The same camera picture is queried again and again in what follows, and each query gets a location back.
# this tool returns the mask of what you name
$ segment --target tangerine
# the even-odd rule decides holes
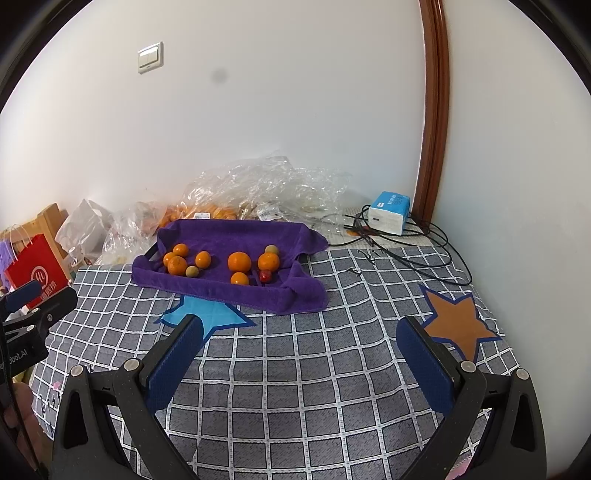
[[[211,264],[212,256],[205,250],[203,252],[199,252],[195,257],[195,265],[197,265],[199,268],[207,268]]]
[[[179,257],[186,257],[189,254],[189,248],[185,244],[178,244],[174,246],[173,253]]]
[[[167,253],[167,254],[164,256],[164,258],[162,259],[162,263],[163,263],[163,264],[164,264],[164,266],[166,267],[166,266],[168,265],[168,262],[170,261],[170,259],[171,259],[172,257],[176,257],[176,256],[177,256],[177,254],[176,254],[176,253],[174,253],[174,252],[168,252],[168,253]]]
[[[171,275],[185,275],[185,272],[187,271],[187,261],[183,257],[172,257],[168,260],[166,268]]]
[[[251,269],[251,266],[251,257],[244,252],[234,252],[228,257],[230,271],[246,273]]]
[[[250,285],[248,277],[245,273],[242,272],[234,273],[234,275],[232,275],[232,278],[230,278],[230,282],[234,283],[234,285]]]
[[[277,254],[267,252],[259,257],[257,265],[259,270],[270,270],[272,272],[279,269],[279,256]]]

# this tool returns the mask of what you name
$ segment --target clear plastic wrap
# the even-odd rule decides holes
[[[204,171],[168,208],[161,226],[178,218],[259,219],[338,232],[348,185],[346,173],[294,168],[286,157],[238,162]]]
[[[164,217],[166,205],[136,202],[112,215],[98,265],[126,264],[146,253],[154,243],[154,234]]]
[[[70,255],[74,270],[96,262],[110,227],[109,213],[86,199],[66,218],[56,233],[56,242]]]

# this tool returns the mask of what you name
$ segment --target white wall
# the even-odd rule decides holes
[[[164,67],[138,74],[158,41]],[[96,0],[0,115],[0,226],[176,198],[212,163],[277,150],[349,171],[366,199],[412,196],[423,115],[415,0]]]
[[[591,433],[591,96],[503,0],[446,0],[452,107],[435,222],[532,375],[548,468]]]

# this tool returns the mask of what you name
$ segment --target wooden door frame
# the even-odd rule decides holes
[[[418,0],[425,40],[425,125],[413,215],[433,217],[449,122],[450,65],[443,0]]]

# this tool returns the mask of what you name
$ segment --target gray plaid fabric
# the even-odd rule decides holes
[[[397,253],[441,262],[432,247]],[[441,420],[397,348],[396,324],[429,316],[421,284],[454,299],[473,290],[422,280],[377,251],[336,249],[303,264],[324,283],[328,308],[286,316],[243,308],[256,327],[216,332],[156,415],[202,480],[397,479]],[[432,273],[464,278],[453,267]],[[170,331],[154,321],[178,298],[130,280],[129,265],[78,273],[78,309],[48,336],[49,357],[31,384],[50,436],[72,366],[117,368]],[[503,337],[474,294],[482,319]],[[504,340],[486,342],[478,367],[509,374],[517,362]],[[149,477],[117,408],[112,417],[132,467]],[[459,460],[474,452],[487,419],[481,412]]]

